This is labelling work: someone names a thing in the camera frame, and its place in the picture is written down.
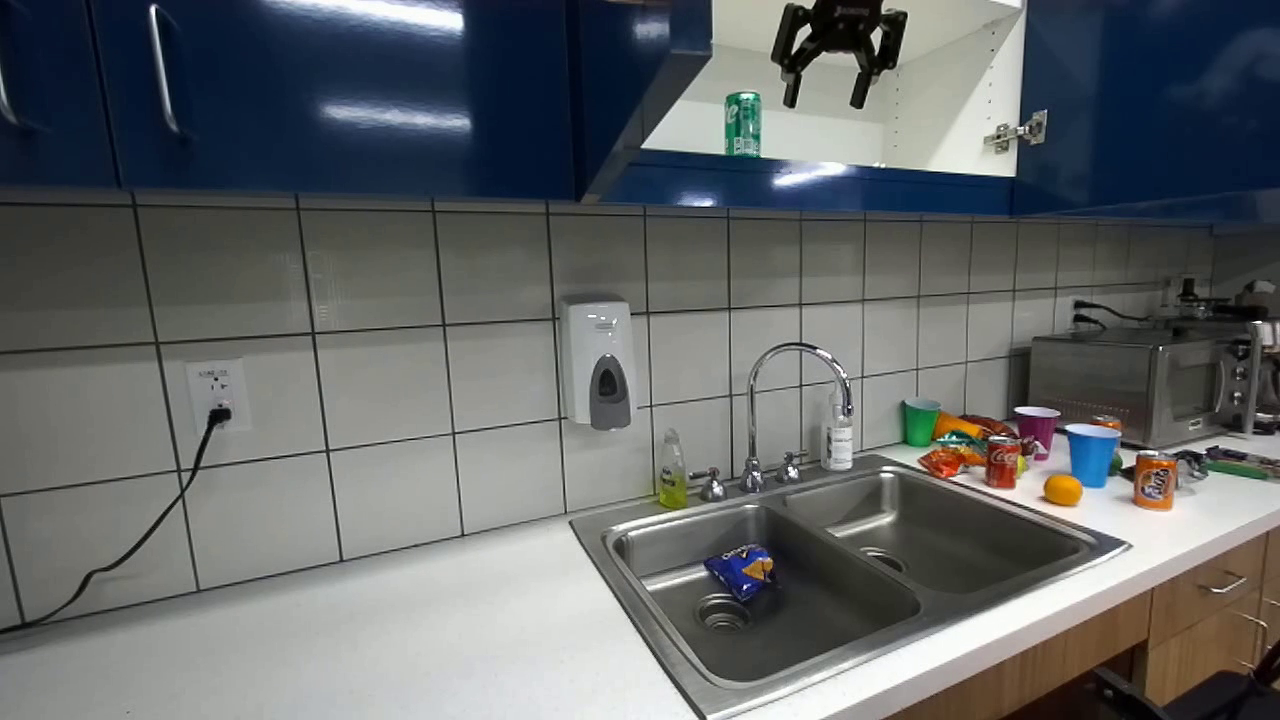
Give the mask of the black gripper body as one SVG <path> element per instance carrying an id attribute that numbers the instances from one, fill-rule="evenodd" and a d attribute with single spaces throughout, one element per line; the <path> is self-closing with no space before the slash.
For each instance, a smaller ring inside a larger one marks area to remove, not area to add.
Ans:
<path id="1" fill-rule="evenodd" d="M 807 66 L 825 51 L 853 51 L 861 62 L 897 62 L 907 14 L 885 0 L 789 3 L 775 24 L 771 61 Z"/>

